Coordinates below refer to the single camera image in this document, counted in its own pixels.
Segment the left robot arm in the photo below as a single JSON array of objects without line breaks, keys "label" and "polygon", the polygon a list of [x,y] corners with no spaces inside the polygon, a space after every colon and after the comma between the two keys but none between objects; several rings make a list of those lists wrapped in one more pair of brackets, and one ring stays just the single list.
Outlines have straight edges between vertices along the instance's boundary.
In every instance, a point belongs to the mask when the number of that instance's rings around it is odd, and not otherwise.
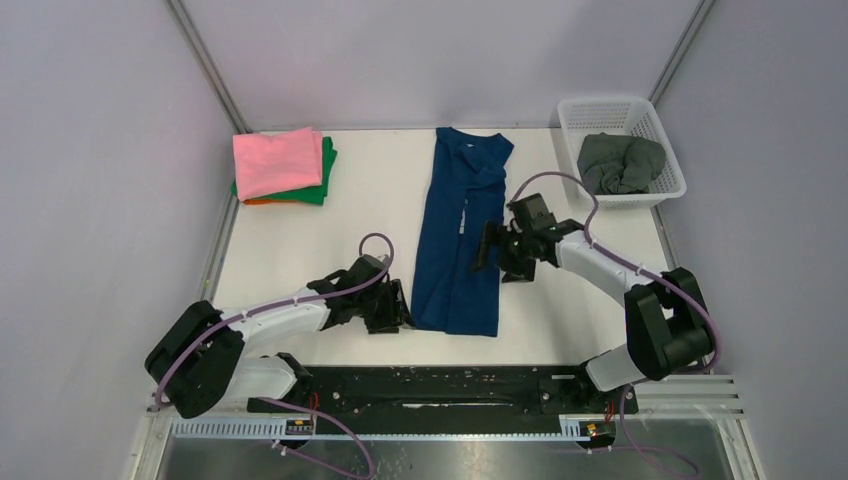
[{"label": "left robot arm", "polygon": [[363,320],[370,334],[397,333],[415,322],[386,261],[360,255],[348,269],[309,282],[267,304],[219,309],[207,300],[186,308],[148,354],[154,402],[184,419],[220,403],[272,398],[296,411],[309,401],[307,373],[290,354],[261,355],[277,341]]}]

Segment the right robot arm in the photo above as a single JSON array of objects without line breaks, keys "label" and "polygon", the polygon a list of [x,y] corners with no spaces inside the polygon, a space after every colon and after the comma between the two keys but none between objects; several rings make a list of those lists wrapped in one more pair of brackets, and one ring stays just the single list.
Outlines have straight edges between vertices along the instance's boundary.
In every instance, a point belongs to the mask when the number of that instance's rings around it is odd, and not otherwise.
[{"label": "right robot arm", "polygon": [[505,283],[531,282],[545,262],[586,280],[624,311],[625,342],[580,364],[558,392],[542,391],[544,405],[562,399],[589,412],[623,407],[624,386],[662,380],[716,353],[717,335],[690,271],[657,274],[621,257],[595,241],[586,224],[557,220],[539,194],[507,207],[509,223],[485,223],[474,270],[496,265]]}]

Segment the blue printed t-shirt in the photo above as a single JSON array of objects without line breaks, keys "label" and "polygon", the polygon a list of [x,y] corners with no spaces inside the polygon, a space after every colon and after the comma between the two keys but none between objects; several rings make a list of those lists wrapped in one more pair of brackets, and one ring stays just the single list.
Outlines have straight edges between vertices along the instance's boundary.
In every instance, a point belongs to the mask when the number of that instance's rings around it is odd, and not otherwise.
[{"label": "blue printed t-shirt", "polygon": [[491,251],[474,268],[484,227],[503,223],[506,163],[514,145],[501,134],[475,136],[436,129],[411,294],[421,330],[495,337],[500,273]]}]

